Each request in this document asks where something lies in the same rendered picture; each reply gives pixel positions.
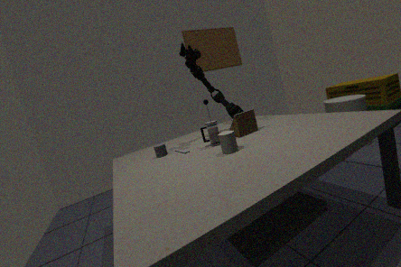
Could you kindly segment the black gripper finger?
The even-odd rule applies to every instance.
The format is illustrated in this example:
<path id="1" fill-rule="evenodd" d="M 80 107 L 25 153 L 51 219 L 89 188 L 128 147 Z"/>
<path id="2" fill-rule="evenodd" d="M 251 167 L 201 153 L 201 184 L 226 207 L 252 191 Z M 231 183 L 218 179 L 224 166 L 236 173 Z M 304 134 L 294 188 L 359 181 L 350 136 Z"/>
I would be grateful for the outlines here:
<path id="1" fill-rule="evenodd" d="M 195 54 L 197 54 L 197 52 L 195 52 L 195 51 L 191 48 L 190 44 L 188 45 L 188 52 L 189 52 L 189 57 L 192 57 L 192 56 L 194 56 Z"/>
<path id="2" fill-rule="evenodd" d="M 180 51 L 180 53 L 183 53 L 183 52 L 185 52 L 185 51 L 187 51 L 187 49 L 185 49 L 185 47 L 184 47 L 184 45 L 183 45 L 183 43 L 181 44 L 181 51 Z"/>

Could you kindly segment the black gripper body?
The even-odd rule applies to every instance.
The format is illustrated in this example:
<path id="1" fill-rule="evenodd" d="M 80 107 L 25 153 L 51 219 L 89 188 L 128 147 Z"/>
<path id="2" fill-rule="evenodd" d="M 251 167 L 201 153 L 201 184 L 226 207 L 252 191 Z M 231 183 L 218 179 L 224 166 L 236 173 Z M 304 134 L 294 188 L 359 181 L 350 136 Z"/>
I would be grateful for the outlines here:
<path id="1" fill-rule="evenodd" d="M 183 53 L 180 53 L 180 56 L 183 56 L 183 57 L 186 56 L 185 59 L 187 60 L 187 64 L 189 66 L 192 66 L 192 65 L 194 65 L 196 63 L 196 59 L 198 59 L 200 55 L 197 53 L 194 56 L 189 57 L 189 52 L 187 50 L 187 51 L 185 51 Z"/>

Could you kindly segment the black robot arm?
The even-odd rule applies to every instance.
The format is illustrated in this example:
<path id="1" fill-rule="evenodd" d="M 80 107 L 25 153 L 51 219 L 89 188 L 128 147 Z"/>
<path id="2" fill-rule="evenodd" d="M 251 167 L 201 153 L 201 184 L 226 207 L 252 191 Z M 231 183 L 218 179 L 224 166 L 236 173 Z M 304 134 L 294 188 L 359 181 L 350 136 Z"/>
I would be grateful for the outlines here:
<path id="1" fill-rule="evenodd" d="M 204 85 L 205 85 L 205 87 L 209 90 L 209 92 L 210 92 L 210 94 L 214 91 L 214 90 L 216 90 L 216 91 L 219 91 L 218 89 L 216 89 L 216 88 L 214 88 L 210 83 L 209 83 L 209 81 L 207 80 L 207 79 L 205 79 L 205 76 L 204 76 L 204 73 L 203 73 L 203 69 L 200 67 L 200 66 L 198 66 L 198 65 L 196 65 L 196 63 L 194 64 L 194 65 L 192 65 L 192 66 L 189 66 L 188 64 L 187 64 L 187 60 L 185 61 L 185 65 L 191 70 L 190 71 L 190 73 L 192 74 L 192 72 L 193 72 L 193 76 L 195 77 L 195 78 L 197 78 L 198 80 L 200 80 Z M 211 97 L 212 97 L 212 94 L 211 94 Z M 235 104 L 233 104 L 233 103 L 229 103 L 226 99 L 225 99 L 225 97 L 224 97 L 224 95 L 219 91 L 219 93 L 217 94 L 217 95 L 215 95 L 214 97 L 212 97 L 214 100 L 215 100 L 215 102 L 218 102 L 218 103 L 221 103 L 224 107 L 226 107 L 226 109 L 227 109 L 227 111 L 228 111 L 228 114 L 232 117 L 232 119 L 234 118 L 234 115 L 236 114 L 236 113 L 242 113 L 242 112 L 244 112 L 239 106 L 237 106 L 237 105 L 235 105 Z"/>

